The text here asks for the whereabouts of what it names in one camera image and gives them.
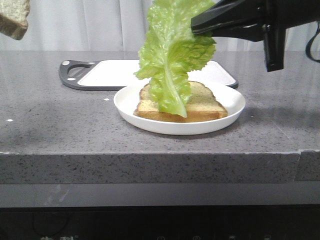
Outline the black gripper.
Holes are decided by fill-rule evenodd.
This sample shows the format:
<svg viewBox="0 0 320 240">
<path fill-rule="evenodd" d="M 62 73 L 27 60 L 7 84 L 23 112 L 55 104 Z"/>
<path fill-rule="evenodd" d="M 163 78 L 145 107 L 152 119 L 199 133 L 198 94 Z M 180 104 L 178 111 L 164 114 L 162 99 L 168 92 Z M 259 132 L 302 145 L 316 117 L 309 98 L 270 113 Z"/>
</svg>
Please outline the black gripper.
<svg viewBox="0 0 320 240">
<path fill-rule="evenodd" d="M 261 14 L 262 27 L 259 24 L 240 25 L 258 20 Z M 286 30 L 319 19 L 318 0 L 221 0 L 193 17 L 191 28 L 213 29 L 194 30 L 195 35 L 252 42 L 263 40 L 266 69 L 273 72 L 284 68 Z"/>
</svg>

